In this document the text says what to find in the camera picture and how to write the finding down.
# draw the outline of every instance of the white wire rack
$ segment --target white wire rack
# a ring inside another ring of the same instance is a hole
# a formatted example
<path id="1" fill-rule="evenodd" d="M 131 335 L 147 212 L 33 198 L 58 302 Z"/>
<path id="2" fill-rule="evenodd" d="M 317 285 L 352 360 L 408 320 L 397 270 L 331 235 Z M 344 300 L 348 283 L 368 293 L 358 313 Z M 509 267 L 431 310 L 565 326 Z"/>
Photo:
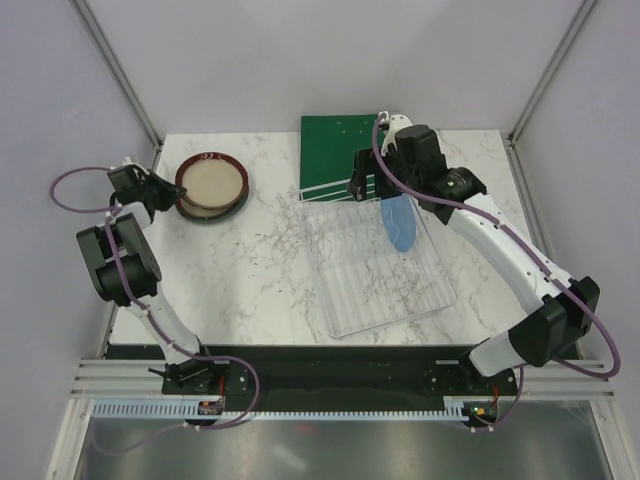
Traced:
<path id="1" fill-rule="evenodd" d="M 456 294 L 415 202 L 416 240 L 400 253 L 387 235 L 378 199 L 350 201 L 347 182 L 300 190 L 292 198 L 329 335 L 343 337 L 453 305 Z M 373 190 L 369 185 L 369 194 Z"/>

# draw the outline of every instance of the white marble tabletop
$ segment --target white marble tabletop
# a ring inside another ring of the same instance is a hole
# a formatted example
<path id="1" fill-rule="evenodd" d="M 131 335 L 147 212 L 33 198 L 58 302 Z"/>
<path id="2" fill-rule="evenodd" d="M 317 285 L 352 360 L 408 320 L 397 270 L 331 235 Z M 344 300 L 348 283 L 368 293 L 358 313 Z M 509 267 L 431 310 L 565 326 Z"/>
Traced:
<path id="1" fill-rule="evenodd" d="M 528 234 L 500 134 L 438 132 L 449 166 L 471 169 L 502 210 Z M 156 216 L 145 235 L 162 269 L 163 289 L 183 322 L 207 344 L 471 344 L 524 318 L 515 296 L 464 239 L 422 212 L 458 301 L 431 316 L 335 339 L 301 233 L 289 206 L 298 186 L 299 134 L 169 135 L 157 172 L 173 182 L 199 152 L 224 152 L 249 172 L 251 194 L 226 222 L 196 225 L 175 209 Z M 110 342 L 153 344 L 141 323 L 120 309 Z"/>

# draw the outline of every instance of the gray floor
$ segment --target gray floor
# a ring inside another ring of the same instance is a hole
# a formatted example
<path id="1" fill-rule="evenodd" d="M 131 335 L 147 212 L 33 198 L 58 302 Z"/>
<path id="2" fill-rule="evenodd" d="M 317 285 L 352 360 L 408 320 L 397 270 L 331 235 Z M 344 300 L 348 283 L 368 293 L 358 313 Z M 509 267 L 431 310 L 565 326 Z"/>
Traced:
<path id="1" fill-rule="evenodd" d="M 99 420 L 95 436 L 117 449 L 169 424 Z M 115 457 L 87 451 L 87 480 L 612 478 L 590 410 L 579 404 L 521 404 L 490 434 L 427 422 L 254 421 L 169 432 Z"/>

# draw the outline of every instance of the wall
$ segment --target wall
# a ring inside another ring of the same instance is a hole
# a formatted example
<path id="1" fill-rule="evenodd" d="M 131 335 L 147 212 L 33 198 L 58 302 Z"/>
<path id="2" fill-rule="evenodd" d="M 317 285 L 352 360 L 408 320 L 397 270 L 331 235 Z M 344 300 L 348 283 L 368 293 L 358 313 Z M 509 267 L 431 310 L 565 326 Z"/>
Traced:
<path id="1" fill-rule="evenodd" d="M 151 147 L 65 0 L 3 2 L 0 65 L 0 476 L 38 479 L 104 310 L 75 241 L 100 215 L 55 208 L 49 183 Z M 61 196 L 103 205 L 107 184 L 87 174 Z"/>
<path id="2" fill-rule="evenodd" d="M 161 135 L 401 110 L 510 129 L 580 0 L 89 0 Z"/>
<path id="3" fill-rule="evenodd" d="M 556 259 L 601 286 L 640 446 L 640 4 L 600 2 L 525 129 L 519 152 Z M 608 357 L 597 334 L 586 343 Z"/>

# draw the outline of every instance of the green mat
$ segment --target green mat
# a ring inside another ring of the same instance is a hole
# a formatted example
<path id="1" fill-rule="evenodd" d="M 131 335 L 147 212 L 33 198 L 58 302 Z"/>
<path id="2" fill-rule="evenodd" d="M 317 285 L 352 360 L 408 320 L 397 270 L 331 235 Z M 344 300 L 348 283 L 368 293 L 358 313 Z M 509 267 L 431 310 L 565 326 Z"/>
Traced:
<path id="1" fill-rule="evenodd" d="M 371 129 L 376 115 L 304 116 L 300 126 L 300 188 L 348 180 L 353 173 L 353 155 L 371 148 Z M 384 135 L 378 141 L 382 144 Z M 345 192 L 346 185 L 304 194 L 312 199 L 332 192 Z"/>

